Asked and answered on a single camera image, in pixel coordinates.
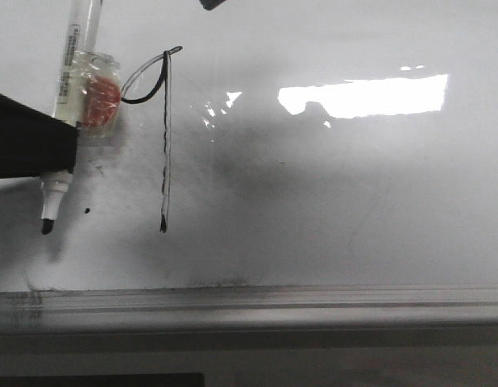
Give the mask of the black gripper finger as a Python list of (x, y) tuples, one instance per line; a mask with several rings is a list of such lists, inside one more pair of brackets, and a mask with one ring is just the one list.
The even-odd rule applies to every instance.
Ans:
[(0, 179), (72, 172), (77, 137), (75, 127), (0, 94)]

